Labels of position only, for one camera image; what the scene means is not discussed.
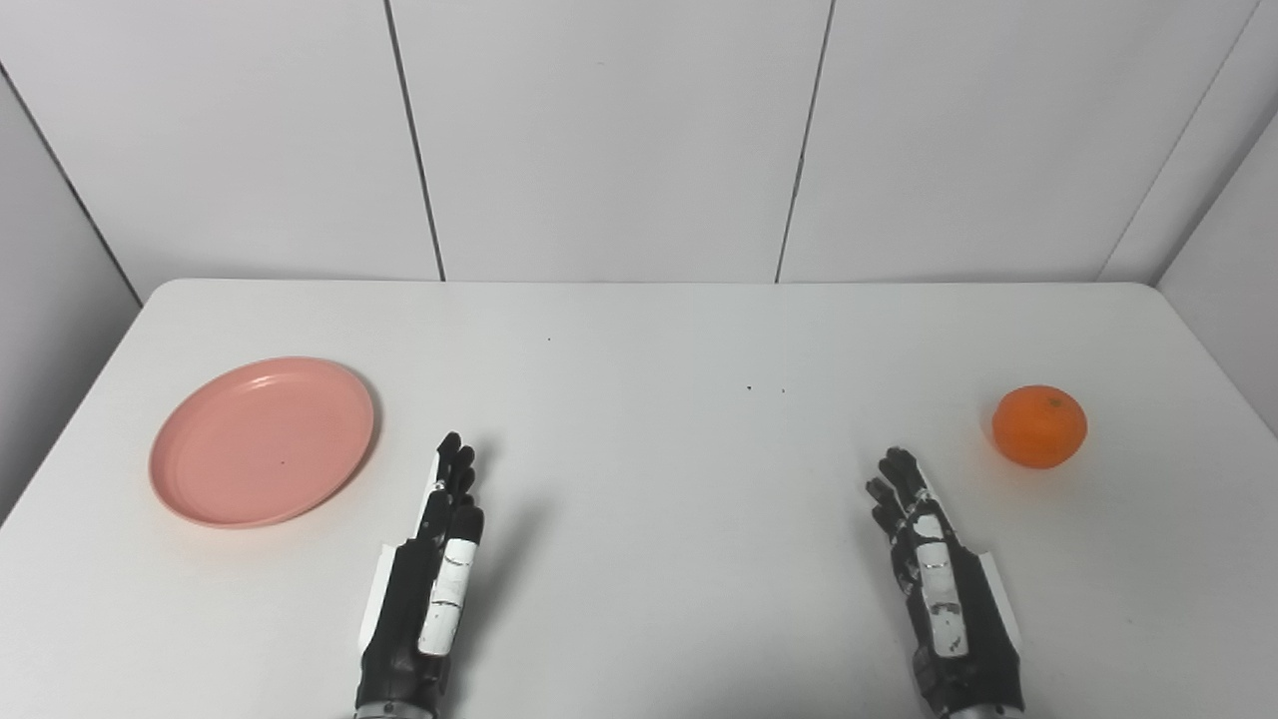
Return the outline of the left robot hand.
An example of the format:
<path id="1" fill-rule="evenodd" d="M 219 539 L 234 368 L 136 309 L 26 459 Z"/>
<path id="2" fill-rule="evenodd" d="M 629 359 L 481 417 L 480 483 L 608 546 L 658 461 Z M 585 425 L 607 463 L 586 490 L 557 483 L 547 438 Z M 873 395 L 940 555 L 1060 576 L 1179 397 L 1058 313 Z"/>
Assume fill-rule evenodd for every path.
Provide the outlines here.
<path id="1" fill-rule="evenodd" d="M 456 432 L 435 450 L 418 522 L 383 547 L 360 624 L 357 718 L 438 718 L 484 531 L 475 504 L 475 450 Z"/>

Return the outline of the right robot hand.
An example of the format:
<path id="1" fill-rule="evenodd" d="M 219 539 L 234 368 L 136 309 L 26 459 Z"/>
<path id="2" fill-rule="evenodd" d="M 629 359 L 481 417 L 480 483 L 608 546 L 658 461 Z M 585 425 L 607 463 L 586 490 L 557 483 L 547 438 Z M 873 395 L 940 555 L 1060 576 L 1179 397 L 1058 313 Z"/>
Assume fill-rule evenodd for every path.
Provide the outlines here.
<path id="1" fill-rule="evenodd" d="M 866 481 L 918 649 L 915 683 L 935 718 L 1022 718 L 1019 649 L 989 561 L 964 547 L 918 457 L 889 447 Z"/>

